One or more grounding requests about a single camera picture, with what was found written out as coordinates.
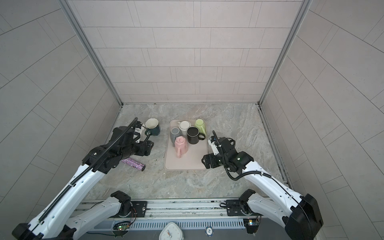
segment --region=vent grille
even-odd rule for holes
[[[205,229],[208,226],[212,228],[245,228],[243,220],[137,220],[130,227],[130,230],[162,230],[168,223],[174,222],[181,229]]]

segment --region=marble floor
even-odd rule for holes
[[[143,123],[156,118],[161,126],[160,134],[149,138],[155,143],[150,156],[132,156],[146,165],[145,170],[141,172],[120,163],[91,189],[86,199],[106,199],[117,190],[132,199],[239,197],[248,188],[264,195],[244,178],[232,181],[223,167],[186,171],[164,169],[169,122],[173,119],[204,119],[207,132],[215,130],[218,137],[235,139],[238,152],[247,152],[270,174],[282,180],[255,104],[127,104],[115,127],[126,126],[135,117]]]

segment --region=tiled wall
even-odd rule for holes
[[[56,1],[1,1],[1,239],[49,204],[118,110]]]
[[[314,0],[262,108],[328,239],[384,237],[384,1]]]
[[[301,5],[69,3],[124,103],[259,101]]]

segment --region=mug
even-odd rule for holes
[[[182,121],[182,122],[177,122],[177,123],[179,124],[181,134],[183,135],[184,138],[187,138],[187,130],[191,126],[191,123],[188,121]]]
[[[178,127],[174,127],[170,131],[170,140],[172,141],[172,145],[175,146],[176,138],[181,136],[181,131]]]
[[[196,120],[195,127],[197,127],[199,129],[200,133],[203,133],[205,136],[207,135],[207,131],[205,128],[205,122],[202,119]]]
[[[199,133],[199,129],[197,127],[190,127],[187,130],[187,138],[188,142],[190,144],[196,144],[199,142],[199,140],[204,140],[205,139],[205,134],[204,133]]]
[[[188,151],[187,140],[183,136],[179,136],[175,140],[175,150],[177,158],[181,158],[181,155]]]
[[[148,135],[151,134],[153,136],[157,136],[160,134],[160,125],[159,121],[156,118],[150,118],[145,122],[145,126],[147,130],[145,131],[145,134]]]

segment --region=light green mug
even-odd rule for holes
[[[202,119],[196,120],[195,127],[197,127],[199,129],[199,133],[203,133],[205,136],[207,135],[207,131],[205,128],[205,122]]]

